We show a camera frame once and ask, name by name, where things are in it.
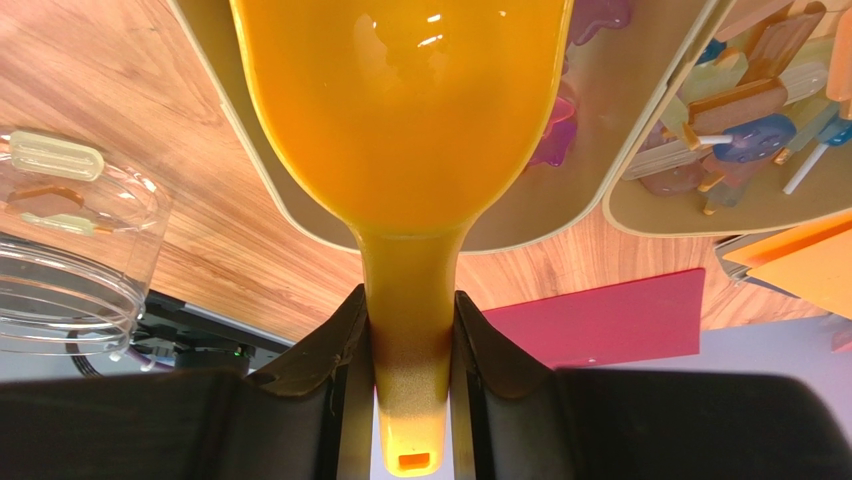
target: popsicle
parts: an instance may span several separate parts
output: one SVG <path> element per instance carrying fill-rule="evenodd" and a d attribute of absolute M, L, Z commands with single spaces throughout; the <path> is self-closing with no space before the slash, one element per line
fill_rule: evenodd
<path fill-rule="evenodd" d="M 695 62 L 695 65 L 698 66 L 716 60 L 727 48 L 727 43 L 711 38 L 710 43 L 704 47 L 704 51 L 701 52 L 701 56 L 698 57 L 698 61 Z"/>
<path fill-rule="evenodd" d="M 698 191 L 710 191 L 711 188 L 720 183 L 728 184 L 731 187 L 739 187 L 751 180 L 757 172 L 770 163 L 772 163 L 771 156 L 751 162 L 737 163 L 723 162 L 716 158 L 715 155 L 709 155 L 701 162 L 708 174 L 705 175 L 704 180 L 699 185 Z"/>
<path fill-rule="evenodd" d="M 805 160 L 805 163 L 799 167 L 799 170 L 795 175 L 793 175 L 793 178 L 790 179 L 787 186 L 784 187 L 784 193 L 787 195 L 792 194 L 796 190 L 826 150 L 831 147 L 844 145 L 852 139 L 852 120 L 846 120 L 841 118 L 839 115 L 836 115 L 828 123 L 828 125 L 822 129 L 819 135 L 816 136 L 816 139 L 819 142 L 819 145 L 814 148 L 814 151 L 811 152 L 810 156 Z"/>
<path fill-rule="evenodd" d="M 680 98 L 690 104 L 736 87 L 748 70 L 748 60 L 736 48 L 728 48 L 712 62 L 701 63 L 692 68 L 683 82 Z"/>
<path fill-rule="evenodd" d="M 769 23 L 748 53 L 748 71 L 740 83 L 747 84 L 780 75 L 819 25 L 825 12 L 825 5 L 812 2 L 801 14 Z"/>
<path fill-rule="evenodd" d="M 628 0 L 574 0 L 568 34 L 574 45 L 583 45 L 601 28 L 617 30 L 630 24 Z"/>
<path fill-rule="evenodd" d="M 780 79 L 758 80 L 692 102 L 689 125 L 696 135 L 714 135 L 776 113 L 786 101 L 787 89 Z"/>
<path fill-rule="evenodd" d="M 785 105 L 789 105 L 822 90 L 828 80 L 828 69 L 820 62 L 805 63 L 784 70 L 779 78 L 787 88 Z"/>
<path fill-rule="evenodd" d="M 666 105 L 666 109 L 660 116 L 660 122 L 690 150 L 695 150 L 701 146 L 695 132 L 689 126 L 689 110 L 677 96 Z"/>
<path fill-rule="evenodd" d="M 774 162 L 783 165 L 791 156 L 799 153 L 831 121 L 839 108 L 837 102 L 822 96 L 812 97 L 788 107 L 787 117 L 796 126 L 796 135 L 778 152 Z"/>
<path fill-rule="evenodd" d="M 562 165 L 568 148 L 577 136 L 576 110 L 570 102 L 556 97 L 544 134 L 536 146 L 528 165 L 546 163 L 553 167 Z"/>
<path fill-rule="evenodd" d="M 716 31 L 722 42 L 736 37 L 781 10 L 792 0 L 738 0 Z"/>
<path fill-rule="evenodd" d="M 668 131 L 666 130 L 666 126 L 663 125 L 663 122 L 657 121 L 657 123 L 654 124 L 654 127 L 651 128 L 651 132 L 648 133 L 647 137 L 645 137 L 645 141 L 642 142 L 642 146 L 639 147 L 639 153 L 644 152 L 646 150 L 650 150 L 652 148 L 657 148 L 671 141 L 677 140 L 675 138 L 666 138 L 666 133 L 668 133 Z"/>
<path fill-rule="evenodd" d="M 720 137 L 729 141 L 713 145 L 713 155 L 722 162 L 734 163 L 773 158 L 795 135 L 793 122 L 780 113 L 774 113 L 725 130 Z"/>
<path fill-rule="evenodd" d="M 701 192 L 707 198 L 707 204 L 702 210 L 705 215 L 713 215 L 719 208 L 733 208 L 739 205 L 740 200 L 745 196 L 748 189 L 748 182 L 745 182 L 736 187 L 732 187 L 726 183 L 719 183 L 706 192 Z"/>
<path fill-rule="evenodd" d="M 688 165 L 710 154 L 710 149 L 690 150 L 680 140 L 639 152 L 621 176 L 622 180 L 654 175 L 672 168 Z"/>
<path fill-rule="evenodd" d="M 14 131 L 8 149 L 12 166 L 28 172 L 92 182 L 104 170 L 103 155 L 96 149 L 40 133 Z"/>
<path fill-rule="evenodd" d="M 21 220 L 39 227 L 61 230 L 87 237 L 94 236 L 99 231 L 96 224 L 86 218 L 75 215 L 58 214 L 49 217 L 39 217 L 31 213 L 22 213 Z"/>
<path fill-rule="evenodd" d="M 639 181 L 654 195 L 671 197 L 695 190 L 704 178 L 704 173 L 701 162 L 693 160 L 686 165 L 642 177 Z"/>
<path fill-rule="evenodd" d="M 840 17 L 825 95 L 840 102 L 840 116 L 852 120 L 852 8 Z"/>
<path fill-rule="evenodd" d="M 802 45 L 799 53 L 793 57 L 787 70 L 811 62 L 820 62 L 823 65 L 831 63 L 831 52 L 834 49 L 834 37 L 812 38 Z"/>
<path fill-rule="evenodd" d="M 31 213 L 37 217 L 76 213 L 83 208 L 84 199 L 67 187 L 39 185 L 18 188 L 6 198 L 6 213 Z"/>

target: wood grain surface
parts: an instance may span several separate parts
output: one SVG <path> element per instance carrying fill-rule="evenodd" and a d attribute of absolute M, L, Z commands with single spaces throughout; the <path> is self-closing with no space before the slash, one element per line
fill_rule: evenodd
<path fill-rule="evenodd" d="M 357 255 L 275 209 L 164 0 L 0 0 L 0 11 L 0 125 L 97 144 L 171 192 L 152 288 L 298 340 L 361 281 Z M 485 310 L 704 267 L 704 328 L 821 313 L 735 286 L 712 244 L 629 236 L 598 209 L 537 245 L 463 257 L 458 286 Z"/>

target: pink cutting board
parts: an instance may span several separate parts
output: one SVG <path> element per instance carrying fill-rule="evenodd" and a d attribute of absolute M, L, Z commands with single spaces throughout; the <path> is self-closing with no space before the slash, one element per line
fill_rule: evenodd
<path fill-rule="evenodd" d="M 704 269 L 485 312 L 503 335 L 550 368 L 699 353 Z"/>

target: orange board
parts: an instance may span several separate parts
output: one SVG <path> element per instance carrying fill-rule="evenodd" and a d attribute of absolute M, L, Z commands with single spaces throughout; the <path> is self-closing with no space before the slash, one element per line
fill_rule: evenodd
<path fill-rule="evenodd" d="M 773 235 L 726 254 L 725 260 L 760 267 L 852 229 L 852 210 Z"/>
<path fill-rule="evenodd" d="M 852 230 L 751 269 L 748 274 L 852 318 Z"/>

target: popsicle stick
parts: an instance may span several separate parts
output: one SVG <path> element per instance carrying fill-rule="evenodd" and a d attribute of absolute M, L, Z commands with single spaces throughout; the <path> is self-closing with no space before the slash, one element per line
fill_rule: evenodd
<path fill-rule="evenodd" d="M 725 179 L 725 174 L 722 172 L 713 172 L 706 177 L 704 177 L 704 181 L 701 182 L 701 185 L 698 186 L 699 192 L 709 192 L 711 188 L 715 187 L 722 180 Z"/>
<path fill-rule="evenodd" d="M 672 132 L 671 130 L 669 130 L 666 127 L 663 127 L 663 129 L 660 130 L 660 135 L 662 135 L 665 140 L 671 140 L 673 138 L 677 138 L 677 135 L 675 135 L 674 132 Z"/>
<path fill-rule="evenodd" d="M 822 3 L 811 2 L 804 13 L 790 17 L 785 15 L 780 21 L 770 21 L 758 29 L 757 42 L 748 51 L 749 68 L 740 84 L 780 75 L 820 24 L 825 13 Z"/>
<path fill-rule="evenodd" d="M 799 167 L 799 171 L 797 171 L 796 174 L 793 175 L 793 178 L 790 179 L 790 183 L 788 183 L 787 186 L 784 187 L 784 193 L 790 195 L 796 190 L 799 184 L 802 183 L 802 180 L 805 179 L 811 169 L 814 168 L 814 165 L 816 165 L 816 162 L 819 161 L 820 157 L 822 157 L 822 154 L 824 154 L 829 147 L 830 145 L 827 143 L 820 143 L 819 145 L 817 145 L 814 151 L 811 152 L 811 155 L 808 157 L 808 159 L 805 160 L 805 163 L 803 163 L 802 166 Z"/>
<path fill-rule="evenodd" d="M 787 10 L 787 16 L 794 17 L 805 13 L 805 8 L 807 8 L 809 3 L 811 3 L 810 0 L 794 0 L 790 5 L 790 9 Z"/>
<path fill-rule="evenodd" d="M 701 145 L 726 145 L 734 141 L 733 135 L 703 135 L 698 137 Z"/>
<path fill-rule="evenodd" d="M 682 140 L 686 143 L 686 146 L 689 147 L 690 150 L 698 150 L 701 148 L 701 141 L 698 139 L 698 135 L 695 133 L 695 130 L 693 130 L 688 123 L 684 123 L 681 128 L 683 128 Z"/>
<path fill-rule="evenodd" d="M 716 57 L 715 62 L 713 62 L 717 67 L 724 68 L 730 70 L 734 68 L 734 65 L 737 64 L 737 60 L 740 56 L 740 50 L 736 47 L 729 47 L 722 50 L 722 53 Z"/>
<path fill-rule="evenodd" d="M 704 204 L 704 208 L 701 210 L 704 215 L 710 216 L 719 211 L 720 205 L 713 200 L 707 200 L 707 203 Z"/>
<path fill-rule="evenodd" d="M 778 155 L 775 155 L 775 158 L 772 159 L 772 163 L 775 165 L 784 165 L 787 163 L 787 160 L 793 156 L 793 151 L 787 147 L 782 148 L 778 151 Z"/>

